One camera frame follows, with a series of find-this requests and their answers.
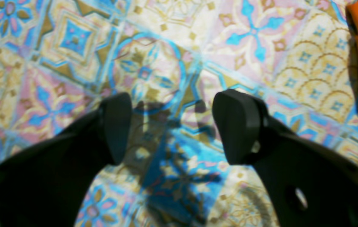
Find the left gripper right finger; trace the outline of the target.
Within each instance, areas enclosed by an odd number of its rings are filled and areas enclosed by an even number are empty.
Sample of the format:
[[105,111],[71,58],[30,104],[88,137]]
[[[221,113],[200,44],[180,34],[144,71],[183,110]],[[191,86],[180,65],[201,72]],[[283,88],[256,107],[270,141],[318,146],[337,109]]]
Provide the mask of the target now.
[[243,92],[218,92],[212,115],[228,163],[253,167],[282,227],[358,227],[354,163],[299,137]]

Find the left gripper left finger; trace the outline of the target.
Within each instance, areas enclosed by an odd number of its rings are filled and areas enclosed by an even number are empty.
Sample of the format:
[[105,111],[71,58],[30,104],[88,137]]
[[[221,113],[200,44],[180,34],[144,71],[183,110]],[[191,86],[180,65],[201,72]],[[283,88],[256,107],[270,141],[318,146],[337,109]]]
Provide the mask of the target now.
[[122,163],[131,117],[130,95],[117,93],[0,163],[0,227],[74,226],[96,175]]

